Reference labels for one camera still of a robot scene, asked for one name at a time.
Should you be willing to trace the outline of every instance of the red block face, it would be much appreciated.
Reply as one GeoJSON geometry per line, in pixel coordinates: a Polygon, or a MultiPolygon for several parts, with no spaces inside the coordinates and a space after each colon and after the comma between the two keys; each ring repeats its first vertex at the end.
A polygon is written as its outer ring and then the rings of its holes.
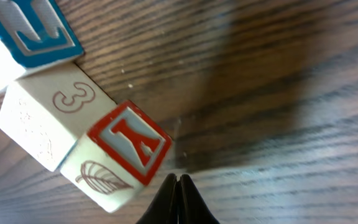
{"type": "Polygon", "coordinates": [[[88,136],[144,185],[172,145],[171,138],[130,101],[99,120],[88,136]]]}

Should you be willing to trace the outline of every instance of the wooden surface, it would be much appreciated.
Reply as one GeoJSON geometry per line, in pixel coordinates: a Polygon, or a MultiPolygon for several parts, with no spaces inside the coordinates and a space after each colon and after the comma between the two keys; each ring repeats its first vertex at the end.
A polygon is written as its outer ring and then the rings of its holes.
{"type": "Polygon", "coordinates": [[[358,224],[358,0],[57,3],[77,64],[176,144],[108,214],[0,131],[0,223],[135,223],[189,172],[221,223],[358,224]]]}

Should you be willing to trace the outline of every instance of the black pointed object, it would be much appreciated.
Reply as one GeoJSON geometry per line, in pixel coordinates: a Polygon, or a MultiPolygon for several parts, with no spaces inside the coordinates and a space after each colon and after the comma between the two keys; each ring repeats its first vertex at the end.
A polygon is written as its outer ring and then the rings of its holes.
{"type": "Polygon", "coordinates": [[[177,186],[177,199],[179,224],[219,224],[187,174],[180,177],[177,186]]]}
{"type": "Polygon", "coordinates": [[[137,224],[177,224],[177,176],[168,174],[137,224]]]}

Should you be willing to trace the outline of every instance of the white block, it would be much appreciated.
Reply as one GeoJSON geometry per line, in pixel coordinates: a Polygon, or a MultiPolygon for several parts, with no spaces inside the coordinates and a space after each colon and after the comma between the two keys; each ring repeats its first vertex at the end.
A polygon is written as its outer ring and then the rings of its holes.
{"type": "Polygon", "coordinates": [[[0,128],[54,171],[75,141],[115,107],[86,74],[69,63],[9,85],[0,128]]]}
{"type": "Polygon", "coordinates": [[[113,212],[150,183],[171,145],[171,138],[127,101],[77,141],[60,172],[113,212]]]}
{"type": "Polygon", "coordinates": [[[83,49],[53,0],[0,0],[0,91],[83,49]]]}

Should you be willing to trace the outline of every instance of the red number 3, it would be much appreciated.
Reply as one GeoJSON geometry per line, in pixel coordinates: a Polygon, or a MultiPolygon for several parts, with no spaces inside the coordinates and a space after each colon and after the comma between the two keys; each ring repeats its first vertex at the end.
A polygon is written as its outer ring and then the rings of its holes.
{"type": "Polygon", "coordinates": [[[90,103],[95,99],[95,92],[88,84],[75,82],[73,86],[76,90],[71,96],[67,97],[61,91],[56,92],[53,96],[53,105],[63,113],[75,113],[85,103],[90,103]]]}

